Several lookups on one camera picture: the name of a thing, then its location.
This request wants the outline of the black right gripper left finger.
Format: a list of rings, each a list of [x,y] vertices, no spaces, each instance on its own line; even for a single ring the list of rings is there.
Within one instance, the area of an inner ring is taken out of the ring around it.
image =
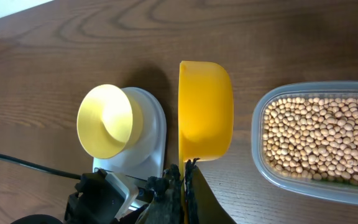
[[[184,211],[181,205],[183,180],[177,165],[172,164],[163,171],[163,177],[151,176],[147,179],[146,190],[153,193],[153,199],[139,215],[136,223],[141,224],[181,224]]]

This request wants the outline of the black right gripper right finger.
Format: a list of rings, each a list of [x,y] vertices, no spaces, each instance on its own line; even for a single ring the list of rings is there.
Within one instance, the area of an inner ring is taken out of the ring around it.
[[[185,202],[190,224],[236,224],[223,209],[196,165],[199,158],[185,164]]]

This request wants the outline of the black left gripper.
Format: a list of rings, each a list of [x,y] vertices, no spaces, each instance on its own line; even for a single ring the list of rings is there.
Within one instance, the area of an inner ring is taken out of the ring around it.
[[[115,218],[122,198],[105,180],[107,174],[108,171],[97,169],[79,177],[80,181],[75,185],[76,192],[68,197],[62,221],[50,215],[35,214],[18,219],[15,223],[135,223],[149,203],[135,210],[128,209],[123,217]]]

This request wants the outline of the yellow measuring scoop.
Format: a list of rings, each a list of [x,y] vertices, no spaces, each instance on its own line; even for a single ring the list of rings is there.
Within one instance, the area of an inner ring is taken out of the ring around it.
[[[229,149],[234,126],[231,79],[213,62],[180,62],[178,80],[178,166],[213,161]]]

